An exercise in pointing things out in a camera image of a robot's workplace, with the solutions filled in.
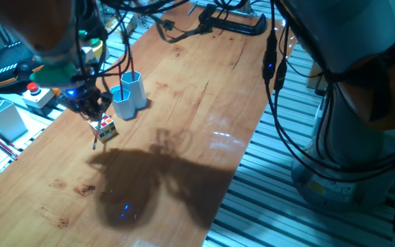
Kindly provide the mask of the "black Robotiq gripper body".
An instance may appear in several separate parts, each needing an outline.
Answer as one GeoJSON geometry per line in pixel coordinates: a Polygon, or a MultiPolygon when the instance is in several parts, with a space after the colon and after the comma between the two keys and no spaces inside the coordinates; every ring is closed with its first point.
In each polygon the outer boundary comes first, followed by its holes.
{"type": "Polygon", "coordinates": [[[97,109],[98,103],[112,101],[110,91],[101,92],[96,86],[81,85],[77,88],[62,91],[62,105],[74,112],[80,112],[84,108],[97,109]]]}

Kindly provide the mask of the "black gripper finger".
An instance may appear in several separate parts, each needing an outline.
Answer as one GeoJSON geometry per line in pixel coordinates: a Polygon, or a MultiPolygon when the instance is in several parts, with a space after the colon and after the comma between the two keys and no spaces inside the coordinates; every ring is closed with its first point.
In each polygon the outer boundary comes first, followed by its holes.
{"type": "Polygon", "coordinates": [[[101,102],[97,105],[96,120],[103,118],[103,114],[108,110],[110,102],[101,102]]]}
{"type": "Polygon", "coordinates": [[[80,114],[85,120],[97,120],[97,109],[95,108],[84,108],[80,114]]]}

